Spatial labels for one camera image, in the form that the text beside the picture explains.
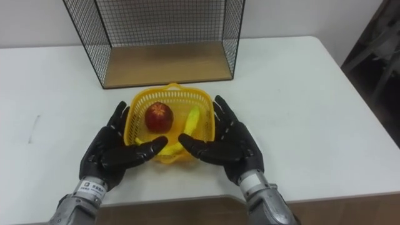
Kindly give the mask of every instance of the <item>basket handle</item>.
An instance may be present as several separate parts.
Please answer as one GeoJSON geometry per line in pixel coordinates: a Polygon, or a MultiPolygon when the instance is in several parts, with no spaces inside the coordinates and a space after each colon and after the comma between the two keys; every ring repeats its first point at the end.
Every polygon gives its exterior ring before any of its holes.
{"type": "Polygon", "coordinates": [[[183,87],[183,86],[181,86],[181,85],[179,85],[179,84],[177,84],[177,83],[168,84],[167,86],[162,87],[161,89],[163,89],[163,90],[168,90],[168,89],[174,89],[174,88],[176,88],[176,89],[178,89],[178,90],[185,90],[185,89],[188,89],[188,88],[183,87]]]}

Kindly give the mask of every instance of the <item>wire mesh cage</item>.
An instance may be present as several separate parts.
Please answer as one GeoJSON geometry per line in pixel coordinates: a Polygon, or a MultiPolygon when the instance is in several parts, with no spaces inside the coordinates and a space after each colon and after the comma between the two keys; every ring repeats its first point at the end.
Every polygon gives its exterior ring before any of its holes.
{"type": "Polygon", "coordinates": [[[63,0],[103,88],[233,79],[245,0],[63,0]]]}

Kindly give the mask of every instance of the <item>robotic wrist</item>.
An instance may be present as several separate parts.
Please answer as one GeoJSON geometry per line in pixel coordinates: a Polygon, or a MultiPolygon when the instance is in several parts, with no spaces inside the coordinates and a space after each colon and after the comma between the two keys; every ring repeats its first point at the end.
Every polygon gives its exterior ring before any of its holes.
{"type": "Polygon", "coordinates": [[[108,190],[108,185],[97,177],[83,177],[75,188],[72,197],[82,198],[96,207],[100,207],[108,190]]]}
{"type": "Polygon", "coordinates": [[[242,174],[239,178],[239,186],[246,198],[249,224],[298,224],[278,192],[278,187],[275,184],[269,184],[259,169],[242,174]]]}

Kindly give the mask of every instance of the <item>red apple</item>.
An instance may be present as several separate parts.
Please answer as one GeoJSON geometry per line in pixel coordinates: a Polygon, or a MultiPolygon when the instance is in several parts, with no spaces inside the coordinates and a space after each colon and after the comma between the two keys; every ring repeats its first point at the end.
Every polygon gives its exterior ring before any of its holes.
{"type": "Polygon", "coordinates": [[[167,133],[173,126],[174,113],[166,104],[156,102],[146,110],[144,122],[152,133],[167,133]]]}

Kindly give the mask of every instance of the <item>black glove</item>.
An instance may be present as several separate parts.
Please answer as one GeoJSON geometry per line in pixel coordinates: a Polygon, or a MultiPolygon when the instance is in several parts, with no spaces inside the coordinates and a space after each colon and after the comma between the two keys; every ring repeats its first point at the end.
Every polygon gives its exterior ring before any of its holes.
{"type": "Polygon", "coordinates": [[[81,161],[79,178],[102,179],[110,191],[123,179],[125,170],[153,158],[168,143],[164,136],[140,146],[125,146],[123,136],[129,107],[121,101],[107,126],[101,128],[81,161]]]}
{"type": "Polygon", "coordinates": [[[238,121],[221,96],[216,96],[213,104],[216,122],[214,141],[203,142],[181,134],[179,142],[194,157],[224,166],[226,176],[236,185],[239,177],[247,171],[258,169],[264,172],[263,155],[247,127],[238,121]]]}

